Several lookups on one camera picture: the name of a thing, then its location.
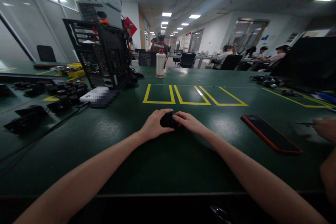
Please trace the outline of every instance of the bottle with red cap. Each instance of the bottle with red cap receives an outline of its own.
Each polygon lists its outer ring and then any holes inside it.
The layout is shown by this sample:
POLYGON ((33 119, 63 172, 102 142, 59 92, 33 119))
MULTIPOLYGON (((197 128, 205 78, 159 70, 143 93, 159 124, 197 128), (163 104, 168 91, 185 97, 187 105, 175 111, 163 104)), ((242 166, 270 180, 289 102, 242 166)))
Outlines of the bottle with red cap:
POLYGON ((164 77, 164 69, 166 67, 167 55, 163 52, 162 49, 156 54, 156 77, 164 77))

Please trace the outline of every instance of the cap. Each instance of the cap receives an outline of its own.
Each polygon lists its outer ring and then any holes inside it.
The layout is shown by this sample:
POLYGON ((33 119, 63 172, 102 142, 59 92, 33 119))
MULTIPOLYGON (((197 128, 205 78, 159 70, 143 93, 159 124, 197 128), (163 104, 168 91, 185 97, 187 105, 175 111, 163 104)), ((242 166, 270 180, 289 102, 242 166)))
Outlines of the cap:
POLYGON ((287 52, 291 49, 291 47, 289 45, 283 45, 283 46, 280 46, 280 47, 277 47, 276 50, 280 50, 282 49, 283 51, 287 52))

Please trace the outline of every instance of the computer case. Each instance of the computer case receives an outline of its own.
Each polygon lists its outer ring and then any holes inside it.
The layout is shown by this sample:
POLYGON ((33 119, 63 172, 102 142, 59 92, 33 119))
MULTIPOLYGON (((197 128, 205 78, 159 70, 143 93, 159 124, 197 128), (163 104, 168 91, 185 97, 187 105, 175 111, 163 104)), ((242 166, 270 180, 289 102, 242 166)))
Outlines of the computer case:
POLYGON ((130 77, 125 32, 97 22, 70 19, 63 22, 91 87, 123 86, 130 77))

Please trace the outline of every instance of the cable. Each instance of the cable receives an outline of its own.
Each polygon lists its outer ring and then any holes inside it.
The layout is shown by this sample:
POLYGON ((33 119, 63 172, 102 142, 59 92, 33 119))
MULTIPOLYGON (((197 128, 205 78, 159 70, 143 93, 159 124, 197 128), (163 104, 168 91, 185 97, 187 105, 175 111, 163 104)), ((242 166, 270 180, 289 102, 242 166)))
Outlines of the cable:
POLYGON ((85 107, 87 108, 87 105, 89 104, 89 102, 84 102, 82 104, 77 104, 75 106, 75 108, 77 108, 77 110, 75 112, 73 112, 72 114, 68 115, 66 118, 64 118, 62 121, 56 123, 54 126, 52 126, 50 129, 48 129, 47 131, 45 131, 42 135, 40 135, 39 137, 35 138, 33 141, 31 141, 30 143, 26 144, 25 146, 20 147, 19 149, 13 151, 12 153, 8 154, 7 156, 4 156, 3 158, 0 159, 0 163, 6 161, 8 158, 14 156, 16 153, 22 151, 23 149, 27 148, 28 146, 30 146, 31 144, 40 141, 43 137, 45 137, 46 135, 48 135, 49 133, 51 133, 52 131, 54 131, 56 128, 58 128, 59 126, 61 126, 62 124, 64 124, 67 120, 69 120, 71 117, 73 117, 74 115, 76 115, 81 108, 85 107))

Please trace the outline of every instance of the door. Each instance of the door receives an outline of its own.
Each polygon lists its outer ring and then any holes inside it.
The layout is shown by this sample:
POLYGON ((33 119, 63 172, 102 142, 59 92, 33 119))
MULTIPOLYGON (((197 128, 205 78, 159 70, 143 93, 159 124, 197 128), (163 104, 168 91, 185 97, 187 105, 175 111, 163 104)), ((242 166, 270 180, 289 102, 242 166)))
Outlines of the door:
POLYGON ((238 20, 229 44, 233 44, 237 52, 256 46, 268 22, 238 20))

